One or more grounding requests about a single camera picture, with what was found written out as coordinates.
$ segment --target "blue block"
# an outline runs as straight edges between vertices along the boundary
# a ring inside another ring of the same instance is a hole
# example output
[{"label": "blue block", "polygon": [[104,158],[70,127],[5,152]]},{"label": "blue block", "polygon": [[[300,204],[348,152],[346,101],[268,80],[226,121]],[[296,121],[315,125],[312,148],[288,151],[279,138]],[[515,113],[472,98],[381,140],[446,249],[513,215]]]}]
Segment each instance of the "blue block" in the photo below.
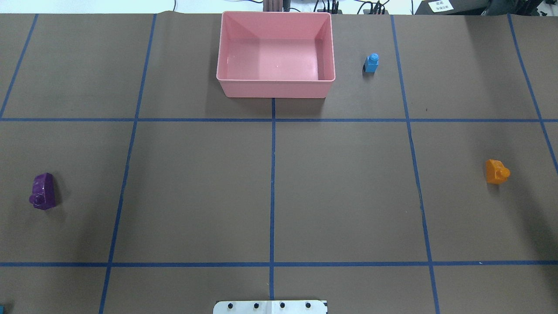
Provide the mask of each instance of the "blue block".
[{"label": "blue block", "polygon": [[380,56],[378,54],[371,54],[364,62],[364,71],[367,73],[374,73],[378,68]]}]

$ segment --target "blue toy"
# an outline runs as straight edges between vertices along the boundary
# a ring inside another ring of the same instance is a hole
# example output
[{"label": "blue toy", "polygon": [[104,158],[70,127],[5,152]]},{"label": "blue toy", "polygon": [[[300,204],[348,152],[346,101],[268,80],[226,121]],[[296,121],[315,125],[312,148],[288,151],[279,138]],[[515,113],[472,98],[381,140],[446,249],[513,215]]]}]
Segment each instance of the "blue toy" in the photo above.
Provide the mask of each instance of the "blue toy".
[{"label": "blue toy", "polygon": [[371,54],[364,62],[364,71],[367,73],[374,73],[378,68],[380,56],[378,54]]}]

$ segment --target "gray table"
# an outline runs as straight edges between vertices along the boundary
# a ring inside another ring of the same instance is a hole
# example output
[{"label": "gray table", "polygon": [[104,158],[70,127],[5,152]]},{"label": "gray table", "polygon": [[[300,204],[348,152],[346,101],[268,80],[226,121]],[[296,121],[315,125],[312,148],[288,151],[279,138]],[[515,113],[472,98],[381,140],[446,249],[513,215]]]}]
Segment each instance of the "gray table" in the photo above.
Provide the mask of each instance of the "gray table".
[{"label": "gray table", "polygon": [[333,16],[325,100],[225,97],[219,27],[0,15],[8,313],[558,312],[558,19]]}]

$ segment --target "white floor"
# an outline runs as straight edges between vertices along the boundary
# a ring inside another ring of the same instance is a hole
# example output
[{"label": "white floor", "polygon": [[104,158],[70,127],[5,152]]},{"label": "white floor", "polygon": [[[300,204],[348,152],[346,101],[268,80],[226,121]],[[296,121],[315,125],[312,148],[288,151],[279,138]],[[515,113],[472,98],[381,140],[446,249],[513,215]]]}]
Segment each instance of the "white floor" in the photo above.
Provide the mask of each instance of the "white floor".
[{"label": "white floor", "polygon": [[[183,13],[221,13],[223,11],[260,11],[262,5],[246,0],[176,0],[176,11]],[[415,0],[414,9],[420,1]],[[291,7],[311,12],[314,0],[291,0]],[[2,0],[0,13],[159,13],[172,11],[174,0]],[[343,14],[356,14],[361,3],[340,0]],[[411,14],[411,0],[389,0],[386,9],[390,14]],[[556,6],[544,2],[538,7],[548,15],[558,13]]]}]

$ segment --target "white bracket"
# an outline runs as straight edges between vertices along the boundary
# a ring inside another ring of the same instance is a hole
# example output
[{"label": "white bracket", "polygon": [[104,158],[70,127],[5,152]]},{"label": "white bracket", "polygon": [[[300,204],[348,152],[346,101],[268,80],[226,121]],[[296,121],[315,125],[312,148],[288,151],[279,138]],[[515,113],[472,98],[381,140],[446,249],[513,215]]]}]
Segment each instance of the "white bracket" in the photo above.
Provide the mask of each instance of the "white bracket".
[{"label": "white bracket", "polygon": [[327,301],[221,301],[213,314],[327,314]]}]

